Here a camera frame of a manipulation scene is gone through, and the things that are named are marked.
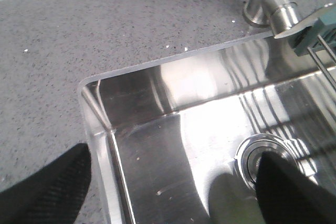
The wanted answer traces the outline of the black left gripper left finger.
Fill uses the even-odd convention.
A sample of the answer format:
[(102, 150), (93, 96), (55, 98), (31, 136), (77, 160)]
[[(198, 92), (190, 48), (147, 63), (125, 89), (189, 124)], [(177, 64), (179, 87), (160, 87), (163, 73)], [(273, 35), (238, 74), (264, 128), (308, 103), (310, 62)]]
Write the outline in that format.
[(1, 192), (1, 223), (74, 223), (91, 183), (91, 156), (79, 143)]

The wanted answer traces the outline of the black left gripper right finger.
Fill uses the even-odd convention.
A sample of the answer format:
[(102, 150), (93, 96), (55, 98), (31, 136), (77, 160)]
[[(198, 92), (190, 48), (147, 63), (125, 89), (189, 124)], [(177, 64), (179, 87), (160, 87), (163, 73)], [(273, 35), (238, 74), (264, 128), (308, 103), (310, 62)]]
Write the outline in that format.
[(261, 155), (255, 190), (265, 223), (335, 223), (335, 195), (274, 152)]

